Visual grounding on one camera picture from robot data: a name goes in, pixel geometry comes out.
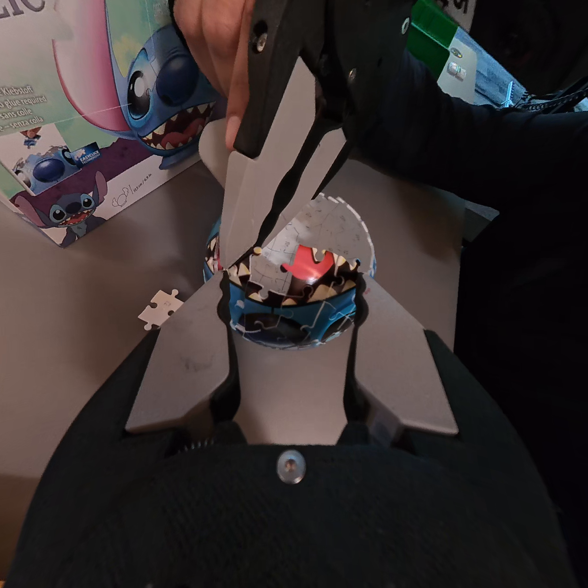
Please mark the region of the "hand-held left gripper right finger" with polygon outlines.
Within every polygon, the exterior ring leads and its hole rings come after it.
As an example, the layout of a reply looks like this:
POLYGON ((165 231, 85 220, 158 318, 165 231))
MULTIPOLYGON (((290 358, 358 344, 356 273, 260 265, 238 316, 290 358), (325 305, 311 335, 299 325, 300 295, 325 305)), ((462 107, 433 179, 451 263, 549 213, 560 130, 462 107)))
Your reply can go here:
POLYGON ((370 276, 358 275, 353 325, 339 338, 345 423, 390 446, 406 432, 459 428, 424 327, 370 276))

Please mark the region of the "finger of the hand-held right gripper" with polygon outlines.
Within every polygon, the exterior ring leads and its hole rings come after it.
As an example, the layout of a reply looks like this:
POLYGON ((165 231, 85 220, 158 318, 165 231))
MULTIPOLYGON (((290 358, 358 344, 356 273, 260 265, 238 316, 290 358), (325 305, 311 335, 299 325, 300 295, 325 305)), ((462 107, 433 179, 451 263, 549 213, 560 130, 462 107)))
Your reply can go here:
POLYGON ((315 77, 299 56, 260 155, 228 159, 219 261, 228 269, 255 245, 275 192, 292 168, 315 120, 315 77))
POLYGON ((271 192, 255 246, 267 245, 318 193, 346 144, 341 127, 313 125, 291 168, 271 192))

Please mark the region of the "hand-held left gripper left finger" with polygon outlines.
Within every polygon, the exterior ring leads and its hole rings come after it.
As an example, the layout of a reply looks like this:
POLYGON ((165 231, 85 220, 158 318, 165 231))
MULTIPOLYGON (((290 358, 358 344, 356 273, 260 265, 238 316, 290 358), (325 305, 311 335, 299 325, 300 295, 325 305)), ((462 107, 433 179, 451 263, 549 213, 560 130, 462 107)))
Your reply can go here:
POLYGON ((240 383, 230 299, 229 277, 219 272, 159 329, 129 432, 180 428, 211 435, 216 424, 234 418, 240 383))

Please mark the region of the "blue puzzle ball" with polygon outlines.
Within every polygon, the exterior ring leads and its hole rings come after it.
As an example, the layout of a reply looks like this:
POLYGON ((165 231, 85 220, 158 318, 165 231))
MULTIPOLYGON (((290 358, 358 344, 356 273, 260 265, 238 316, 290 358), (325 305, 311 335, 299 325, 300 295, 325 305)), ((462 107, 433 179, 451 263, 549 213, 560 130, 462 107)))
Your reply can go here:
POLYGON ((321 193, 228 273, 236 334, 272 349, 314 348, 353 326, 357 279, 375 276, 376 256, 357 211, 321 193))

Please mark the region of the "white puzzle piece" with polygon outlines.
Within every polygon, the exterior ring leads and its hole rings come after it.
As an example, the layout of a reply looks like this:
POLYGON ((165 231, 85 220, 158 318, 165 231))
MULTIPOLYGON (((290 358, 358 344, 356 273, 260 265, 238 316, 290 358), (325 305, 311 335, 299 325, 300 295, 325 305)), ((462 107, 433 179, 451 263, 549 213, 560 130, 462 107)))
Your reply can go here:
POLYGON ((158 290, 151 298, 148 306, 141 312, 138 319, 143 321, 145 331, 161 327, 162 324, 175 313, 183 302, 178 298, 179 290, 173 289, 171 293, 158 290))

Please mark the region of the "printed puzzle box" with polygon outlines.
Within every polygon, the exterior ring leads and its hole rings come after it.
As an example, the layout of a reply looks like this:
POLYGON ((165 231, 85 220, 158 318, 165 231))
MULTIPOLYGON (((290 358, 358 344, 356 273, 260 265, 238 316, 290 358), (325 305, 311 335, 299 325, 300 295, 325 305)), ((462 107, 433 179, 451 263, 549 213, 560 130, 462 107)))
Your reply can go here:
POLYGON ((1 1, 1 201, 61 247, 196 163, 225 105, 168 1, 1 1))

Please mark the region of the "person's right hand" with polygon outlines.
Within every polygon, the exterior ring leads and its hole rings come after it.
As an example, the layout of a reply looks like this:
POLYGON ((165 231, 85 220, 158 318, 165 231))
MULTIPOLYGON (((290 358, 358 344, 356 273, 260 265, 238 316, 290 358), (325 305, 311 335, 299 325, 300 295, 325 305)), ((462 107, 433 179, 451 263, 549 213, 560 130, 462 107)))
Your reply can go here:
POLYGON ((254 5, 255 1, 175 1, 172 10, 198 67, 227 99, 225 143, 230 151, 249 101, 254 5))

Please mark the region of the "green plastic bin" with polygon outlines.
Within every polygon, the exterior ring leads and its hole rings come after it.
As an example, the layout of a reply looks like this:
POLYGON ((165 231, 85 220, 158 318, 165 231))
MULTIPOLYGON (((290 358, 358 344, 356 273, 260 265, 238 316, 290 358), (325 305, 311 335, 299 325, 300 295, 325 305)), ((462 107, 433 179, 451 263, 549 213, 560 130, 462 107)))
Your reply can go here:
POLYGON ((416 1, 412 8, 408 51, 423 62, 437 80, 450 56, 458 24, 434 1, 416 1))

